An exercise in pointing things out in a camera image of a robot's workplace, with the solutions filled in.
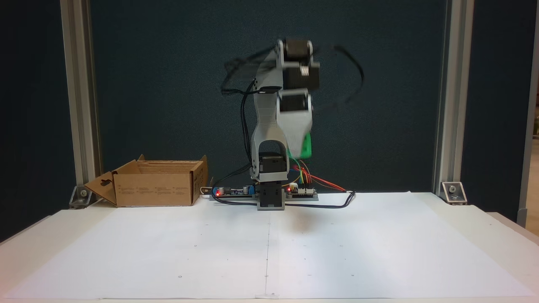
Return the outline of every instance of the black cable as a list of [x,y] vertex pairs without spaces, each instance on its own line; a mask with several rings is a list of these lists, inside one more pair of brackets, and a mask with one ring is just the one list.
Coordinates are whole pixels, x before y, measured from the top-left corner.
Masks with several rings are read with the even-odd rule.
[[232,177],[232,176],[236,176],[236,175],[239,175],[239,174],[242,174],[246,171],[248,171],[249,169],[251,168],[251,164],[247,164],[239,169],[237,169],[236,171],[233,171],[231,172],[230,174],[228,174],[226,177],[220,179],[220,180],[217,180],[212,188],[211,188],[211,196],[213,197],[213,199],[215,199],[215,201],[219,202],[219,203],[223,203],[223,204],[228,204],[228,205],[255,205],[256,206],[256,203],[252,203],[252,202],[232,202],[232,201],[225,201],[225,200],[222,200],[222,199],[219,199],[216,195],[215,195],[215,189],[217,187],[217,185],[219,183],[221,183],[222,181]]
[[262,56],[262,55],[268,55],[271,51],[275,50],[275,46],[268,47],[266,49],[263,49],[255,54],[250,55],[249,57],[243,59],[243,58],[236,58],[233,61],[234,68],[227,73],[225,79],[223,80],[223,83],[221,84],[221,94],[223,95],[229,95],[229,94],[249,94],[249,91],[244,92],[237,88],[226,88],[226,85],[230,82],[234,74],[238,72],[238,70],[244,66],[247,63],[253,62],[256,58]]
[[[249,84],[249,87],[247,87],[247,90],[245,92],[250,92],[250,90],[254,86],[255,80],[251,81]],[[252,157],[251,157],[251,138],[249,138],[249,128],[247,127],[247,119],[245,118],[245,102],[247,101],[248,94],[244,94],[243,98],[241,100],[241,107],[240,107],[240,118],[241,118],[241,131],[243,132],[243,145],[245,148],[245,153],[247,154],[247,159],[249,159],[249,163],[252,163]]]
[[321,204],[293,204],[293,203],[285,203],[286,206],[298,206],[298,207],[310,207],[310,208],[328,208],[328,209],[339,209],[339,208],[345,208],[348,205],[350,205],[350,202],[355,197],[356,192],[352,191],[350,195],[348,195],[348,198],[346,198],[346,201],[342,205],[321,205]]

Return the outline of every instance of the white surface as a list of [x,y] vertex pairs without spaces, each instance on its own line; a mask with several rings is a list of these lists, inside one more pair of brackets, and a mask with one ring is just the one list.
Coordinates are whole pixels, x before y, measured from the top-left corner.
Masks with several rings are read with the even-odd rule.
[[[345,195],[321,197],[337,204]],[[235,258],[233,265],[224,256]],[[252,298],[265,293],[280,298],[532,295],[417,194],[361,194],[342,210],[259,212],[205,200],[189,208],[113,210],[6,297]]]
[[411,193],[271,220],[267,289],[280,298],[533,295]]

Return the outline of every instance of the orange wire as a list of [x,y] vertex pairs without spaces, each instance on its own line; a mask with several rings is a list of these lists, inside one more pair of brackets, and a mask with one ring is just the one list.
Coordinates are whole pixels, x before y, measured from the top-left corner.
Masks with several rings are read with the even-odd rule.
[[329,182],[329,181],[326,181],[326,180],[324,180],[324,179],[322,179],[322,178],[318,178],[317,176],[310,175],[310,177],[311,177],[311,178],[315,178],[315,179],[317,179],[317,180],[319,180],[319,181],[322,181],[322,182],[324,182],[324,183],[326,183],[326,184],[332,185],[332,186],[334,186],[336,189],[340,189],[340,190],[342,190],[342,191],[346,191],[344,188],[340,187],[339,185],[333,184],[333,183],[331,183],[331,182]]
[[339,190],[339,191],[341,190],[341,189],[339,189],[339,188],[337,188],[337,187],[331,187],[331,186],[327,186],[327,185],[325,185],[325,184],[322,184],[322,183],[318,182],[317,180],[314,180],[314,182],[315,182],[316,184],[318,184],[318,185],[323,186],[323,187],[327,187],[327,188],[331,188],[331,189],[336,189],[336,190]]

